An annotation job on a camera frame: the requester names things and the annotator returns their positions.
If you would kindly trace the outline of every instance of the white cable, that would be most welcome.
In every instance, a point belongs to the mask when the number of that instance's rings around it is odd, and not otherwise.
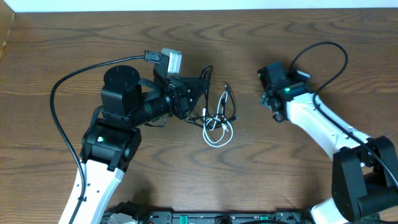
[[[220,97],[220,100],[218,101],[216,117],[215,118],[207,118],[205,123],[203,124],[203,138],[204,138],[205,142],[211,147],[222,147],[222,146],[225,146],[226,144],[228,144],[232,140],[232,137],[234,136],[234,129],[232,127],[232,124],[224,116],[224,107],[222,107],[222,109],[221,109],[221,115],[220,115],[221,118],[218,117],[218,114],[219,114],[219,111],[220,111],[221,100],[223,98],[225,99],[225,103],[226,103],[226,101],[228,99],[227,91],[224,91],[224,93]],[[203,116],[205,116],[205,115],[206,115],[206,108],[203,109]],[[216,128],[217,122],[222,122],[222,121],[226,122],[226,124],[222,124],[223,135],[217,141],[212,140],[212,138],[210,138],[208,133],[207,133],[206,127],[211,122],[213,122],[213,127],[211,129],[209,129],[209,131],[214,131],[214,129]],[[231,137],[229,137],[228,141],[226,141],[225,143],[217,145],[224,138],[225,132],[229,132],[228,126],[229,126],[229,129],[231,130]]]

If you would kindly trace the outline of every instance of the connector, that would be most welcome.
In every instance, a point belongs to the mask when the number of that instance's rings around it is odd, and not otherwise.
[[[153,52],[153,51],[150,51],[150,50],[145,50],[144,61],[152,62],[152,63],[159,63],[160,62],[160,53],[159,52]]]
[[[227,84],[224,86],[224,88],[225,88],[225,91],[226,91],[228,94],[231,94],[231,90],[229,90],[229,87],[228,87]]]
[[[169,57],[169,67],[167,68],[167,73],[169,74],[180,73],[181,60],[182,60],[181,52],[172,49],[162,49],[160,52]]]
[[[221,124],[222,125],[222,127],[223,127],[223,129],[225,130],[225,131],[227,131],[227,132],[229,132],[229,130],[228,130],[228,127],[227,127],[227,125],[226,124]]]
[[[237,119],[238,119],[238,116],[233,116],[233,117],[231,118],[230,122],[236,121]]]

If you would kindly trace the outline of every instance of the black cable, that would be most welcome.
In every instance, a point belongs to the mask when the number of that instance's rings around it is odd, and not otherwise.
[[[200,72],[200,74],[199,74],[199,78],[204,78],[204,79],[211,79],[211,74],[212,74],[212,72],[213,72],[213,66],[212,65],[206,65],[203,69],[202,69],[202,71]],[[217,116],[217,115],[224,115],[224,117],[225,117],[225,103],[223,104],[223,114],[209,114],[209,109],[208,109],[208,100],[209,100],[209,89],[210,88],[208,88],[206,91],[205,91],[205,93],[203,94],[204,96],[205,96],[205,109],[206,109],[206,112],[205,112],[205,115],[204,116],[195,116],[195,117],[190,117],[189,119],[187,119],[187,120],[185,120],[185,122],[187,122],[187,123],[190,123],[190,124],[193,124],[193,125],[195,125],[195,126],[198,126],[199,128],[203,128],[203,125],[205,125],[205,121],[207,120],[207,117],[208,116],[210,116],[210,117],[215,117],[215,116]],[[226,124],[227,122],[232,122],[232,121],[234,121],[234,120],[236,120],[237,119],[237,117],[235,117],[235,114],[236,114],[236,106],[235,106],[235,101],[234,101],[234,99],[233,99],[233,97],[232,97],[232,94],[230,93],[230,92],[228,92],[228,96],[231,98],[231,101],[232,101],[232,105],[233,105],[233,114],[229,117],[229,118],[227,118],[227,119],[223,119],[223,120],[221,120],[221,121],[215,121],[216,122],[216,126],[215,126],[215,129],[217,129],[217,128],[221,128],[222,126],[223,126],[223,124]],[[195,108],[195,106],[194,107],[192,107],[192,109],[188,112],[188,115],[190,115],[191,113],[192,113],[192,111],[193,111],[193,109]],[[200,120],[201,122],[203,122],[203,124],[199,124],[199,123],[197,123],[196,121],[198,121],[198,120]],[[206,129],[210,129],[210,124],[208,125],[208,126],[206,126],[205,127]]]
[[[306,51],[319,46],[319,45],[333,45],[335,47],[338,47],[342,53],[345,56],[345,62],[343,67],[341,68],[341,70],[331,79],[329,79],[326,83],[324,83],[317,91],[315,91],[315,93],[313,94],[312,97],[312,103],[314,104],[315,108],[327,119],[329,120],[332,124],[334,124],[338,129],[340,129],[342,132],[344,132],[348,137],[350,137],[351,139],[353,139],[354,141],[358,142],[363,148],[365,148],[372,156],[373,158],[380,164],[380,166],[383,167],[383,169],[389,174],[389,176],[391,177],[392,181],[394,182],[394,185],[396,187],[396,189],[398,190],[398,181],[396,179],[396,177],[394,176],[394,174],[392,174],[390,168],[388,168],[387,164],[369,147],[367,146],[365,143],[363,143],[360,139],[358,139],[353,133],[345,130],[345,128],[343,128],[340,124],[338,124],[333,118],[329,117],[321,108],[320,105],[317,104],[315,102],[315,98],[318,96],[319,92],[321,90],[324,89],[324,87],[326,87],[329,83],[331,83],[333,80],[335,80],[336,78],[338,78],[343,71],[346,69],[347,64],[348,64],[348,54],[347,51],[339,44],[334,43],[334,42],[330,42],[330,41],[326,41],[326,42],[319,42],[317,44],[313,44],[309,47],[307,47],[306,49],[302,50],[293,60],[293,62],[290,64],[289,70],[293,69],[294,63],[297,61],[297,59],[299,59],[299,57],[304,54]]]
[[[145,123],[144,125],[151,128],[165,128],[167,124],[167,119],[164,116],[162,116],[162,118],[163,118],[163,124],[154,125],[154,124]]]
[[[282,222],[278,220],[255,220],[250,222],[244,222],[240,224],[261,224],[261,223],[275,223],[275,224],[287,224],[287,222]]]
[[[84,201],[84,199],[85,199],[84,196],[85,196],[85,192],[86,192],[86,179],[85,179],[85,175],[84,175],[84,173],[83,173],[83,169],[81,168],[81,164],[80,164],[80,162],[79,162],[79,158],[78,158],[78,156],[77,156],[77,153],[76,153],[76,151],[74,150],[72,144],[70,143],[70,141],[69,141],[67,135],[66,135],[65,132],[63,131],[63,129],[62,129],[62,127],[61,127],[61,124],[60,124],[60,122],[59,122],[59,120],[58,120],[57,114],[56,114],[56,112],[55,112],[55,107],[54,107],[55,92],[56,92],[57,88],[61,85],[61,83],[63,83],[63,82],[64,82],[65,80],[67,80],[68,78],[73,77],[73,76],[75,76],[75,75],[77,75],[77,74],[79,74],[79,73],[81,73],[81,72],[85,72],[85,71],[87,71],[87,70],[90,70],[90,69],[93,69],[93,68],[102,67],[102,66],[105,66],[105,65],[112,65],[112,64],[114,64],[114,63],[125,62],[125,61],[128,61],[128,60],[135,60],[135,59],[143,59],[143,58],[144,58],[144,56],[143,56],[143,55],[140,55],[140,56],[133,56],[133,57],[128,57],[128,58],[122,58],[122,59],[119,59],[119,60],[113,60],[113,61],[110,61],[110,62],[98,63],[98,64],[96,64],[96,65],[90,65],[89,67],[85,67],[85,68],[79,69],[79,70],[77,70],[77,71],[75,71],[75,72],[72,72],[71,74],[69,74],[69,75],[67,75],[67,76],[65,76],[65,77],[63,77],[63,78],[61,78],[61,79],[54,85],[54,87],[52,88],[51,95],[50,95],[50,109],[51,109],[52,118],[54,119],[55,125],[57,126],[58,130],[60,131],[60,134],[61,134],[63,140],[64,140],[65,143],[67,144],[67,146],[68,146],[70,152],[72,153],[73,158],[75,159],[75,162],[76,162],[76,164],[77,164],[78,171],[79,171],[79,173],[80,173],[80,178],[81,178],[81,193],[80,193],[80,197],[79,197],[79,199],[78,199],[78,203],[77,203],[77,205],[76,205],[76,208],[75,208],[75,210],[73,211],[73,215],[70,217],[69,224],[72,224],[72,223],[73,223],[73,221],[74,221],[74,219],[75,219],[75,217],[76,217],[76,214],[77,214],[77,212],[78,212],[78,210],[79,210],[79,208],[80,208],[81,202]]]

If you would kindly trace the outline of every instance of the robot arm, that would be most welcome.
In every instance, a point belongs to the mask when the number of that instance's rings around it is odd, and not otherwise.
[[[286,72],[281,63],[266,66],[258,72],[264,87],[261,104],[274,113],[277,122],[290,120],[300,126],[333,161],[333,198],[311,209],[316,224],[354,222],[398,205],[398,193],[391,177],[368,151],[314,107],[314,93],[307,85],[309,75],[296,70]],[[326,115],[377,152],[395,176],[398,174],[397,155],[390,140],[384,136],[370,138],[334,114],[319,97],[315,101]],[[363,175],[362,166],[374,167],[373,172]]]
[[[339,152],[341,148],[354,148],[359,143],[348,138],[348,136],[338,129],[334,124],[327,120],[312,103],[313,93],[304,93],[295,96],[294,99],[286,103],[287,119],[302,128],[309,134],[333,160],[333,155]],[[343,121],[332,110],[322,103],[319,96],[316,102],[331,118],[337,121],[346,130],[350,130],[355,136],[363,142],[367,142],[370,138],[367,134],[355,130],[352,126]]]
[[[168,77],[168,74],[179,72],[181,59],[181,53],[175,50],[146,51],[144,60],[155,64],[153,82],[141,79],[135,68],[126,65],[110,68],[105,73],[101,91],[103,118],[97,118],[101,110],[94,112],[80,152],[86,179],[85,197],[80,198],[82,186],[78,171],[59,223],[69,223],[76,205],[81,203],[73,223],[99,224],[141,143],[137,126],[153,127],[147,122],[157,121],[163,115],[187,118],[187,113],[209,88],[210,80]],[[143,93],[141,85],[153,90]]]

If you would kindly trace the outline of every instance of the wooden table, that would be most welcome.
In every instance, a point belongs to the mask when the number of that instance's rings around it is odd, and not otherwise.
[[[320,203],[331,195],[331,162],[299,127],[277,124],[259,105],[256,71],[288,65],[315,42],[340,43],[348,68],[321,98],[355,128],[398,146],[397,30],[397,9],[18,13],[0,61],[0,222],[56,223],[69,198],[76,164],[50,115],[54,83],[87,65],[163,47],[183,53],[181,75],[214,65],[211,110],[229,83],[238,104],[234,139],[210,148],[200,128],[175,117],[165,129],[141,127],[142,143],[109,207],[133,200],[177,211],[264,211]],[[317,87],[342,63],[338,50],[319,47],[298,65]],[[152,64],[126,64],[153,78]],[[57,92],[60,122],[77,151],[107,69]],[[398,209],[382,217],[396,220]]]

